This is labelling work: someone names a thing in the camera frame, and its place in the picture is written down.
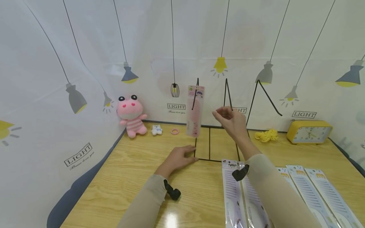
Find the person's left hand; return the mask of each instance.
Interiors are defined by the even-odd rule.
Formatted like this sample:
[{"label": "person's left hand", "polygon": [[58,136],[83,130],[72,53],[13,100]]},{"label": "person's left hand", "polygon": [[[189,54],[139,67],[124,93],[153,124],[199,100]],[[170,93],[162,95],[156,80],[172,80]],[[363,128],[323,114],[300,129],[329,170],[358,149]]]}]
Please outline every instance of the person's left hand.
[{"label": "person's left hand", "polygon": [[181,169],[189,164],[198,161],[198,158],[186,158],[185,154],[191,153],[195,150],[194,146],[175,147],[165,161],[157,168],[155,174],[161,175],[168,179],[171,173],[175,170]]}]

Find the yellow cord bundle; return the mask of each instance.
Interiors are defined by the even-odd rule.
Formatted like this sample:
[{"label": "yellow cord bundle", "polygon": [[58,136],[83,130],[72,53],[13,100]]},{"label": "yellow cord bundle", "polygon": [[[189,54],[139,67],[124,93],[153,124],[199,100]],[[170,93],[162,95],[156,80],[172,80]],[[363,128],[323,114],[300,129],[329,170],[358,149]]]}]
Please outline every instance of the yellow cord bundle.
[{"label": "yellow cord bundle", "polygon": [[265,132],[256,132],[255,139],[267,143],[268,141],[276,141],[279,137],[277,136],[277,130],[271,129]]}]

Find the pink plush hippo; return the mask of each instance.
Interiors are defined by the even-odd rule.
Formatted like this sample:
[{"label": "pink plush hippo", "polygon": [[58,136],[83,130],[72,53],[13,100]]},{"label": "pink plush hippo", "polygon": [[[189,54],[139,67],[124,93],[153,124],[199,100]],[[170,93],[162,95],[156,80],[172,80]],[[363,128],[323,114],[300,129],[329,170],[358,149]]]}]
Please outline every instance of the pink plush hippo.
[{"label": "pink plush hippo", "polygon": [[136,95],[132,95],[130,99],[119,97],[116,112],[122,119],[120,124],[127,126],[127,134],[130,138],[136,137],[137,133],[144,135],[147,132],[147,128],[142,122],[142,120],[147,118],[147,115],[142,114],[142,111],[143,107],[137,100]]}]

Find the person's right hand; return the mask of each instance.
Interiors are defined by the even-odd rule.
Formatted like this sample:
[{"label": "person's right hand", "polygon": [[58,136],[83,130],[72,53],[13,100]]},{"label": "person's right hand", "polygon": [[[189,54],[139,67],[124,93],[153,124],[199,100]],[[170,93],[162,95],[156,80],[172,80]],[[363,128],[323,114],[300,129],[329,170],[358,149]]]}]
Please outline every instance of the person's right hand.
[{"label": "person's right hand", "polygon": [[223,126],[234,141],[248,138],[246,116],[231,107],[220,107],[213,111],[213,116]]}]

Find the hand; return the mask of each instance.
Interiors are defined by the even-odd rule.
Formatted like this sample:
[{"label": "hand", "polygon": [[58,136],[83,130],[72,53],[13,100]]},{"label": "hand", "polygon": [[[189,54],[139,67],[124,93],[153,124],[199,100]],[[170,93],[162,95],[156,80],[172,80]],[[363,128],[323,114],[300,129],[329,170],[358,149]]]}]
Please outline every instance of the hand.
[{"label": "hand", "polygon": [[191,153],[194,150],[194,146],[175,147],[165,161],[157,168],[155,174],[168,179],[173,171],[198,161],[198,158],[185,157],[185,154]]},{"label": "hand", "polygon": [[237,143],[240,139],[248,139],[246,116],[231,107],[220,107],[213,116],[224,127],[227,133]]}]

